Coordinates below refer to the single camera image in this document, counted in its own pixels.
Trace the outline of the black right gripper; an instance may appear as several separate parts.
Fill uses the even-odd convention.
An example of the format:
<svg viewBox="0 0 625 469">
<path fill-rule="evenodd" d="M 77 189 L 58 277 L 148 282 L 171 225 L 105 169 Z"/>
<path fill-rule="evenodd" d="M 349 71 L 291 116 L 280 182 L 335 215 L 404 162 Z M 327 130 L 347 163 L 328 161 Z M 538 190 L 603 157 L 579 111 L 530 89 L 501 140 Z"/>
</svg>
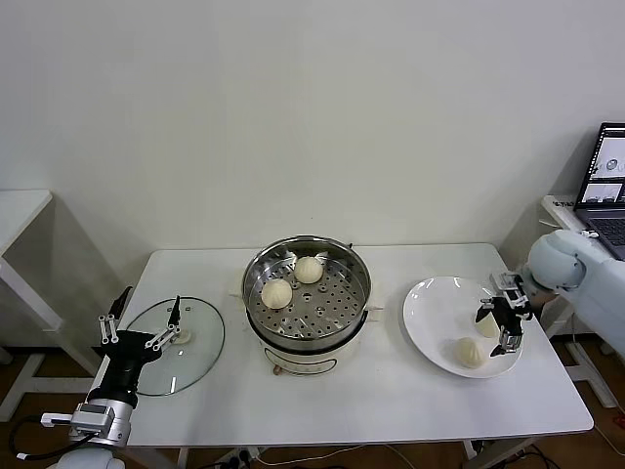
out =
<svg viewBox="0 0 625 469">
<path fill-rule="evenodd" d="M 521 317 L 525 314 L 525 306 L 511 306 L 504 296 L 492 296 L 480 300 L 476 322 L 481 322 L 488 315 L 493 315 L 499 328 L 499 343 L 490 352 L 491 357 L 514 354 L 521 346 Z"/>
</svg>

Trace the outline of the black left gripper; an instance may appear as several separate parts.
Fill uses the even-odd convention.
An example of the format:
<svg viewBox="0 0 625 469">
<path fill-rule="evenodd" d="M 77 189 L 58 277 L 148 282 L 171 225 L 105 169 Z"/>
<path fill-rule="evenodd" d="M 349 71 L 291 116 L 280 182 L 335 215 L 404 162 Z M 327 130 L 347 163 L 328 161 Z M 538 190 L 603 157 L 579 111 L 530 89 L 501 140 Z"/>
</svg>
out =
<svg viewBox="0 0 625 469">
<path fill-rule="evenodd" d="M 92 390 L 93 400 L 114 400 L 127 405 L 138 403 L 138 384 L 145 364 L 161 357 L 161 349 L 181 333 L 181 297 L 177 296 L 167 326 L 156 335 L 133 330 L 116 332 L 132 286 L 116 298 L 106 315 L 98 316 L 101 344 L 109 363 L 98 387 Z"/>
</svg>

